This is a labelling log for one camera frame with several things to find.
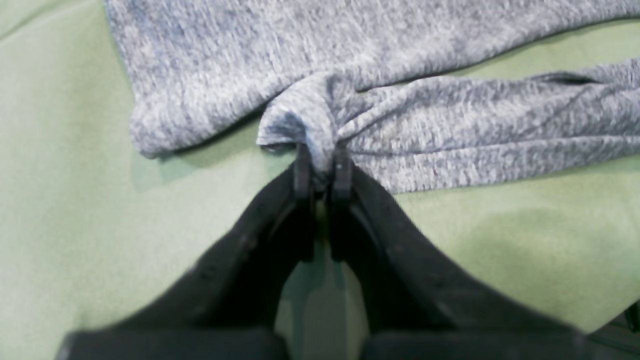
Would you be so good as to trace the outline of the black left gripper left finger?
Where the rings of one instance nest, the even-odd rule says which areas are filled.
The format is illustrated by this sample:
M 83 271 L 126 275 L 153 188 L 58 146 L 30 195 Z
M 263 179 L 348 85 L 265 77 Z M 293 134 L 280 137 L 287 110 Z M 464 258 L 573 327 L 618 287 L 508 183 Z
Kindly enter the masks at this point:
M 249 203 L 166 292 L 132 316 L 69 333 L 57 360 L 288 360 L 274 331 L 281 292 L 314 253 L 311 155 L 294 162 Z

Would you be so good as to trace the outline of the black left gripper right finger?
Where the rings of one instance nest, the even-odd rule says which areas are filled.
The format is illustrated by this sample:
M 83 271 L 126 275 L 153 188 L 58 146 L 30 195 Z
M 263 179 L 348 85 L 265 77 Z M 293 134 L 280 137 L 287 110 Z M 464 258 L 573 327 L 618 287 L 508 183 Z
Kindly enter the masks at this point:
M 610 350 L 474 278 L 339 146 L 328 199 L 333 259 L 359 281 L 361 360 L 608 360 Z

